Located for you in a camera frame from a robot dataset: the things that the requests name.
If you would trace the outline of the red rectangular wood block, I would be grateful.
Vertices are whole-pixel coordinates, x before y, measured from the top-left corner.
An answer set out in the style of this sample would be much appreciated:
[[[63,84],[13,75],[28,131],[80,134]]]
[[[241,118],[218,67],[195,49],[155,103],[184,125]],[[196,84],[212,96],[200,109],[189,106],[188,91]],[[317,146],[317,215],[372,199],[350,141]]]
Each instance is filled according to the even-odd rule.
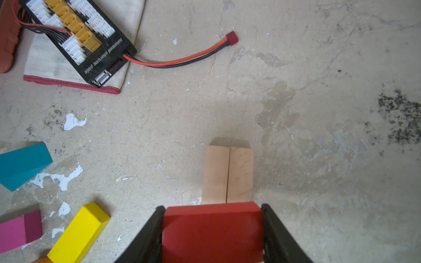
[[[164,263],[261,263],[263,216],[254,202],[169,207]]]

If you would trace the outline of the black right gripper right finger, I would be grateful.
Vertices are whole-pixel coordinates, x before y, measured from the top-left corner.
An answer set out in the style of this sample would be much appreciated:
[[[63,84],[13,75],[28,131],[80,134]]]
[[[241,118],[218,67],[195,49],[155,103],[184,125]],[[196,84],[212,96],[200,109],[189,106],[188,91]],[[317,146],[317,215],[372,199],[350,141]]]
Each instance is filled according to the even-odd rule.
[[[268,204],[262,204],[265,263],[313,263]]]

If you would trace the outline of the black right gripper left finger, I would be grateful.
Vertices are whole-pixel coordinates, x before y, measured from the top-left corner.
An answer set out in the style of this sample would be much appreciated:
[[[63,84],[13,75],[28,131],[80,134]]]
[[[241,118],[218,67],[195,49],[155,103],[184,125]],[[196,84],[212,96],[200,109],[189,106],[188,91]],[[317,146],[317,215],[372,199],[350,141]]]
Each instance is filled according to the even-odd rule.
[[[156,208],[152,216],[115,263],[161,263],[164,206]]]

